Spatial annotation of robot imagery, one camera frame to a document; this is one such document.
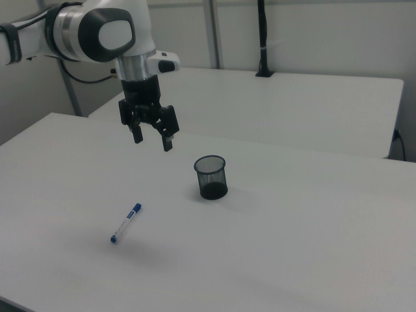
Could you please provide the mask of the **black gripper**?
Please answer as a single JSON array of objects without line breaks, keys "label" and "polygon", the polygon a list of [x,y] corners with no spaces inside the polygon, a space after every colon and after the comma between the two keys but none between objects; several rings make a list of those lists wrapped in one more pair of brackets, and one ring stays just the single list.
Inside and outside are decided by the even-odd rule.
[{"label": "black gripper", "polygon": [[135,143],[143,141],[140,118],[135,108],[155,109],[156,115],[151,125],[161,135],[164,151],[170,151],[173,148],[173,137],[179,131],[179,124],[174,107],[171,105],[162,107],[160,104],[161,91],[158,76],[154,75],[140,81],[122,80],[122,88],[125,99],[118,102],[120,119],[123,125],[129,127]]}]

